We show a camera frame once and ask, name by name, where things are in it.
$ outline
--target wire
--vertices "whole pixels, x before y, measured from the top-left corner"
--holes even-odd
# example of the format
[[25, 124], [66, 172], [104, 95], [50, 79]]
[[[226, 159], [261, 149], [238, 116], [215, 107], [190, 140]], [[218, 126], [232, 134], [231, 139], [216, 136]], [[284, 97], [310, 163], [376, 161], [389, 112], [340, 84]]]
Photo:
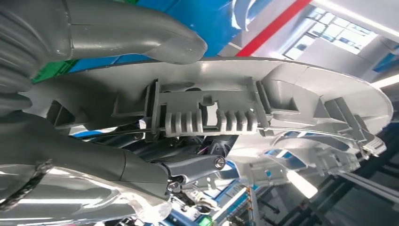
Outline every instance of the wire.
[[[216, 188], [216, 190], [218, 190], [219, 192], [223, 192], [223, 190], [221, 190], [220, 188]], [[223, 195], [226, 195], [226, 196], [228, 196], [230, 198], [233, 198], [233, 196], [231, 196], [231, 195], [229, 195], [227, 193], [224, 193]]]
[[[216, 126], [204, 126], [204, 129], [218, 129]], [[352, 138], [345, 137], [343, 135], [339, 134], [334, 134], [334, 133], [328, 133], [328, 132], [322, 132], [322, 131], [317, 131], [317, 130], [311, 130], [311, 129], [301, 129], [301, 128], [286, 128], [286, 127], [268, 127], [268, 128], [257, 128], [258, 130], [278, 130], [278, 131], [295, 131], [295, 132], [309, 132], [309, 133], [314, 133], [314, 134], [321, 134], [321, 135], [326, 135], [326, 136], [331, 136], [331, 137], [338, 137], [346, 140], [351, 140], [355, 141]], [[87, 135], [87, 136], [81, 136], [77, 137], [82, 140], [87, 140], [87, 139], [93, 139], [96, 137], [108, 137], [108, 136], [118, 136], [118, 135], [124, 135], [124, 134], [135, 134], [135, 133], [148, 133], [148, 132], [158, 132], [158, 131], [165, 131], [165, 128], [158, 128], [156, 130], [153, 129], [132, 129], [132, 130], [125, 130], [125, 131], [113, 131], [109, 133], [100, 133], [100, 134], [92, 134], [92, 135]]]
[[208, 148], [209, 148], [209, 146], [206, 146], [206, 147], [202, 148], [197, 154], [202, 154], [202, 152], [207, 150]]
[[43, 177], [52, 169], [54, 166], [51, 164], [51, 160], [36, 165], [35, 172], [32, 177], [22, 186], [18, 191], [14, 192], [2, 203], [0, 203], [0, 212], [7, 212], [18, 205], [19, 201], [33, 191], [36, 186], [41, 182]]

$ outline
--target blue machine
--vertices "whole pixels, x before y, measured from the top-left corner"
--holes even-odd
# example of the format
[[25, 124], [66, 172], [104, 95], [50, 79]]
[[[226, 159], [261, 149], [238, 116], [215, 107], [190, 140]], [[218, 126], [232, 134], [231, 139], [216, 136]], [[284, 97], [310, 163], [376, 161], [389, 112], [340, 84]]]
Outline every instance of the blue machine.
[[375, 72], [381, 73], [381, 72], [385, 72], [397, 65], [399, 65], [399, 59], [397, 59], [397, 57], [394, 54], [389, 53], [386, 57], [384, 57], [384, 59], [382, 59], [377, 64], [377, 66], [375, 66], [375, 68], [373, 70]]
[[[139, 0], [138, 6], [165, 12], [190, 27], [208, 44], [206, 57], [215, 57], [239, 32], [233, 19], [232, 0]], [[257, 0], [247, 10], [251, 21], [271, 0]], [[142, 55], [123, 55], [80, 60], [70, 72], [112, 64], [121, 64], [148, 59]]]

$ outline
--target bolt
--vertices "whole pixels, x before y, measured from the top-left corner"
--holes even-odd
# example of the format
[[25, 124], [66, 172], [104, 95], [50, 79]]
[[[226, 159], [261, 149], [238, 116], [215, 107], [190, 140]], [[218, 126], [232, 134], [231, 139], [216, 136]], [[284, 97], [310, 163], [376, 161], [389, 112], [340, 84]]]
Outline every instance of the bolt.
[[226, 160], [222, 156], [218, 156], [215, 158], [215, 168], [217, 170], [223, 169], [225, 165], [226, 165]]
[[168, 185], [168, 191], [173, 191], [175, 188], [179, 187], [178, 182], [173, 182]]
[[133, 137], [134, 137], [135, 140], [141, 140], [141, 139], [143, 139], [144, 134], [143, 133], [136, 133], [136, 134], [133, 135]]
[[173, 147], [179, 143], [179, 139], [174, 138], [170, 141], [170, 146]]

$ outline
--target green panel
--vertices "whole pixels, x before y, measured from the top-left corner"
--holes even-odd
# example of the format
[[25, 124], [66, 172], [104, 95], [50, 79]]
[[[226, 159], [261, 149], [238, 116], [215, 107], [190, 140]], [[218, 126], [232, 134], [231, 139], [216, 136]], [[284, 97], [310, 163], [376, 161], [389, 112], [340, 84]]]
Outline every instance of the green panel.
[[48, 63], [39, 71], [38, 75], [34, 79], [32, 79], [32, 82], [36, 83], [52, 77], [56, 77], [60, 74], [68, 73], [68, 71], [76, 64], [77, 61], [78, 60], [67, 60]]
[[213, 223], [212, 219], [209, 217], [205, 217], [202, 221], [198, 224], [199, 226], [211, 226]]

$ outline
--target red stripe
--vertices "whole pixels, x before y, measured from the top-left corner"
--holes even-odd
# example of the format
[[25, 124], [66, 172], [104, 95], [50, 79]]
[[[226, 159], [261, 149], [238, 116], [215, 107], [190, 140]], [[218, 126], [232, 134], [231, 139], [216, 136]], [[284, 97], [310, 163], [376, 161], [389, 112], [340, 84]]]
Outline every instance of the red stripe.
[[254, 39], [252, 39], [240, 52], [236, 54], [238, 57], [249, 57], [259, 47], [261, 47], [271, 36], [280, 30], [288, 21], [305, 8], [312, 0], [296, 0], [282, 14], [280, 14], [273, 22], [271, 22], [263, 31], [261, 31]]

